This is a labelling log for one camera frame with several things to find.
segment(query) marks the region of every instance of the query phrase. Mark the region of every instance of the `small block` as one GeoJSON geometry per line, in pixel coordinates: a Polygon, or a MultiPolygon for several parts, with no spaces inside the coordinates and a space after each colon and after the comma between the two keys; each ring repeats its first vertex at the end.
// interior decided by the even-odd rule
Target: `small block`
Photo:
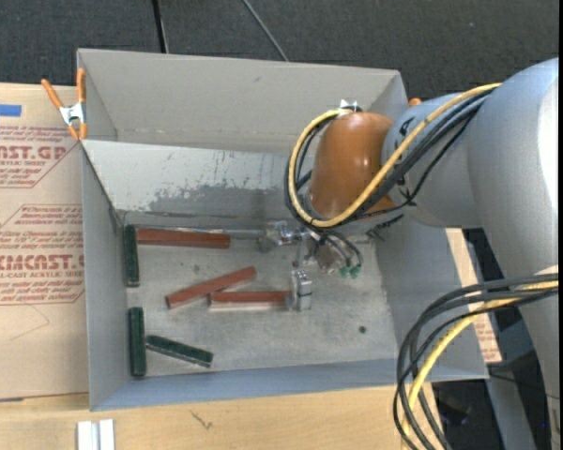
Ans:
{"type": "Polygon", "coordinates": [[[178,292],[170,293],[165,297],[168,308],[176,308],[185,305],[197,298],[207,296],[213,292],[229,289],[253,281],[256,278],[256,269],[253,266],[243,268],[223,275],[222,277],[213,278],[197,285],[193,285],[178,292]]]}
{"type": "Polygon", "coordinates": [[[213,353],[206,350],[155,335],[146,337],[146,348],[206,368],[210,368],[214,356],[213,353]]]}
{"type": "Polygon", "coordinates": [[[140,262],[135,227],[126,225],[123,230],[123,256],[125,260],[125,281],[128,287],[140,286],[140,262]]]}

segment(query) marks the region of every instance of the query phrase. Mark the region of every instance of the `gray panel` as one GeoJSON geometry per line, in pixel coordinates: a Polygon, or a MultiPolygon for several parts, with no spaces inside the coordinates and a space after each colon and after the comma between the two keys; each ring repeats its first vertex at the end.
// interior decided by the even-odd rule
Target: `gray panel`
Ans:
{"type": "Polygon", "coordinates": [[[111,221],[104,190],[87,155],[82,154],[89,388],[94,406],[131,377],[122,238],[111,221]]]}
{"type": "Polygon", "coordinates": [[[80,60],[122,142],[289,155],[303,128],[342,98],[406,109],[395,70],[91,50],[80,60]]]}
{"type": "MultiPolygon", "coordinates": [[[[195,401],[257,398],[276,395],[328,392],[390,385],[396,382],[393,359],[333,365],[281,367],[256,370],[170,375],[130,381],[109,398],[93,405],[93,411],[189,403],[195,401]]],[[[436,381],[477,379],[478,373],[436,367],[436,381]]]]}
{"type": "Polygon", "coordinates": [[[559,0],[249,0],[291,61],[397,68],[431,98],[558,54],[559,0]]]}
{"type": "Polygon", "coordinates": [[[79,47],[157,52],[150,0],[0,0],[0,82],[72,84],[79,47]]]}
{"type": "MultiPolygon", "coordinates": [[[[402,342],[421,312],[433,300],[462,287],[446,232],[421,225],[409,217],[381,232],[377,260],[382,285],[388,289],[388,303],[394,318],[396,339],[402,342]]],[[[437,324],[462,312],[450,312],[431,322],[421,332],[422,342],[437,324]]],[[[475,332],[465,329],[438,360],[446,368],[476,372],[485,364],[475,332]]]]}

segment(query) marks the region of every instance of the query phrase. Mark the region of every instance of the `cable bundle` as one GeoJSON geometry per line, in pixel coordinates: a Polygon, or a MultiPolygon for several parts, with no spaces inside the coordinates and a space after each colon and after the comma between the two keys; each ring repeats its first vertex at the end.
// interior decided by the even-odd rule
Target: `cable bundle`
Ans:
{"type": "Polygon", "coordinates": [[[442,430],[437,425],[432,415],[425,396],[420,393],[425,378],[440,354],[448,345],[460,335],[468,325],[473,323],[479,315],[495,310],[520,307],[557,293],[558,274],[546,274],[528,278],[499,279],[478,285],[471,285],[450,292],[435,300],[423,311],[406,335],[398,355],[398,388],[394,396],[393,412],[394,422],[403,437],[403,448],[418,449],[413,440],[409,437],[410,428],[413,429],[424,448],[435,448],[421,430],[413,414],[413,408],[417,400],[421,404],[421,408],[437,440],[440,441],[443,447],[446,448],[448,446],[442,430]],[[508,290],[508,287],[519,288],[516,290],[508,290]],[[449,310],[475,303],[483,303],[483,305],[475,311],[466,312],[437,325],[426,340],[422,344],[418,344],[419,335],[426,323],[445,314],[449,310]],[[449,327],[449,330],[446,331],[444,336],[436,340],[440,333],[447,327],[449,327]],[[436,342],[434,347],[428,353],[434,342],[436,342]],[[427,357],[420,366],[419,362],[426,354],[427,357]],[[410,361],[408,365],[406,364],[407,355],[410,361]],[[413,379],[413,384],[407,395],[406,381],[409,378],[413,379]],[[403,407],[402,422],[399,417],[399,401],[403,407]]]}

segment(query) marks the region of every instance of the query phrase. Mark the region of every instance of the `cardboard sheet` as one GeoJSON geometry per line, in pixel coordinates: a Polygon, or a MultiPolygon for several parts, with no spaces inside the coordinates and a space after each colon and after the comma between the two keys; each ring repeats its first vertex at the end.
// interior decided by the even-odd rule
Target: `cardboard sheet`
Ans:
{"type": "Polygon", "coordinates": [[[41,86],[0,83],[0,105],[21,106],[0,116],[0,399],[83,392],[80,148],[41,86]]]}

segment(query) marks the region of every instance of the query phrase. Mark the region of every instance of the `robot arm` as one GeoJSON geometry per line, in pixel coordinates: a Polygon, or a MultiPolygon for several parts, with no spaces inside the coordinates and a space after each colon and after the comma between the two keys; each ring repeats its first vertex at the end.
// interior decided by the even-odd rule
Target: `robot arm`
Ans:
{"type": "MultiPolygon", "coordinates": [[[[301,198],[290,165],[290,202],[305,226],[363,233],[408,212],[427,225],[483,228],[506,278],[558,273],[557,59],[497,88],[428,100],[393,123],[340,113],[320,122],[328,125],[301,198]]],[[[522,314],[560,448],[558,296],[522,314]]]]}

